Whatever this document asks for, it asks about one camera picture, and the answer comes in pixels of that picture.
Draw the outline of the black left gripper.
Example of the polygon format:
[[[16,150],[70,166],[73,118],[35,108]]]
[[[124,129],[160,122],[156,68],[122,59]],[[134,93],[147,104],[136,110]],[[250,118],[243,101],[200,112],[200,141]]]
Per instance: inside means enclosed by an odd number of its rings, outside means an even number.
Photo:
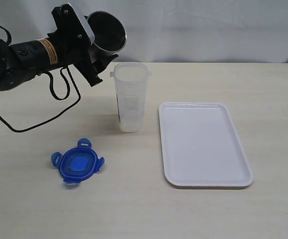
[[[61,67],[74,65],[90,86],[101,83],[98,76],[107,66],[118,57],[118,54],[101,56],[93,63],[89,55],[90,38],[83,33],[64,34],[60,32],[48,33],[47,40],[54,46],[58,62],[47,67],[55,70]]]

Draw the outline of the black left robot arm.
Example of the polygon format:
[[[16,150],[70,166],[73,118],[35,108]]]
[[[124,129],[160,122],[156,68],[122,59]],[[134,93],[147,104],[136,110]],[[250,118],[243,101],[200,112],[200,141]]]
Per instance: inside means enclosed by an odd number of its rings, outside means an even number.
[[[8,45],[0,39],[0,91],[11,90],[35,76],[74,65],[91,86],[102,82],[98,76],[117,57],[101,56],[91,61],[82,40],[69,40],[57,31],[47,38]]]

